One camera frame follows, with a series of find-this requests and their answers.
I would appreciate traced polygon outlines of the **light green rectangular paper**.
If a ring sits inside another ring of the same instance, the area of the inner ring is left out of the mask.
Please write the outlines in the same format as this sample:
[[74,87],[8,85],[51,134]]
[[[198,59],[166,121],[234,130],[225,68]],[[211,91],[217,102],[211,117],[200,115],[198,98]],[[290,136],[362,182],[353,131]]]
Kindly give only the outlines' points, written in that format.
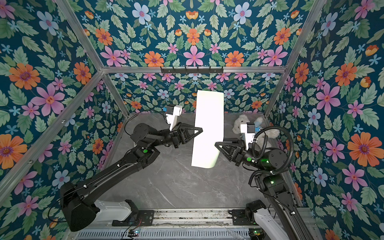
[[203,132],[194,138],[193,167],[210,169],[217,162],[220,151],[215,147],[224,139],[224,94],[220,92],[197,92],[195,127]]

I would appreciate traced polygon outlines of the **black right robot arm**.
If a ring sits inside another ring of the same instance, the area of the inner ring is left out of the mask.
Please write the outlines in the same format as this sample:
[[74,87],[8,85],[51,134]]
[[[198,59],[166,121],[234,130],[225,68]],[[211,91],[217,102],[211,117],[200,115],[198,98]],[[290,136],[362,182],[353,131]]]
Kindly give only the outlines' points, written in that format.
[[240,140],[227,139],[217,142],[215,147],[236,166],[253,167],[248,184],[257,188],[275,209],[280,222],[277,223],[268,207],[261,201],[248,203],[244,218],[252,225],[258,225],[272,240],[311,240],[308,227],[297,210],[292,193],[282,172],[290,163],[287,154],[263,143],[260,150],[251,143],[247,148]]

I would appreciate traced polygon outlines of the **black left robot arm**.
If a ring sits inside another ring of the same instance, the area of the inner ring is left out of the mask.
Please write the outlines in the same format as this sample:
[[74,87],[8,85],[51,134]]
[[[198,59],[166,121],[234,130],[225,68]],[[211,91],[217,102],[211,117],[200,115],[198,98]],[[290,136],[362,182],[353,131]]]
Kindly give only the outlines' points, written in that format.
[[78,232],[93,222],[111,221],[121,226],[134,224],[139,211],[131,200],[105,202],[99,198],[125,178],[152,164],[160,155],[157,146],[177,149],[202,132],[202,128],[184,123],[177,123],[172,130],[156,130],[147,124],[138,124],[131,134],[136,146],[119,161],[87,180],[61,187],[60,206],[70,231]]

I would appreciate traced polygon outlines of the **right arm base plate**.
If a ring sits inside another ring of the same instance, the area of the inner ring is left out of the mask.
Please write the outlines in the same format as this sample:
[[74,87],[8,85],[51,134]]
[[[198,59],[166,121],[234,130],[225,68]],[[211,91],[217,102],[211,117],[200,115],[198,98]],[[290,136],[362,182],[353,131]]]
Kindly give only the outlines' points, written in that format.
[[232,217],[234,226],[254,226],[256,224],[253,220],[247,217],[246,211],[244,209],[228,210],[228,213]]

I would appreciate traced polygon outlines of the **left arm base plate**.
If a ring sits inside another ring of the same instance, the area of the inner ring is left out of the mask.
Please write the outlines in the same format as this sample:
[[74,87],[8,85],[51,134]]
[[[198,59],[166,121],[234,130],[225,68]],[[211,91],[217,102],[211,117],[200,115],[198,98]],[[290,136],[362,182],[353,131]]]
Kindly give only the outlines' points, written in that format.
[[113,220],[113,227],[128,227],[128,226],[138,226],[147,227],[151,226],[154,220],[154,210],[138,210],[133,211],[125,220],[118,221]]

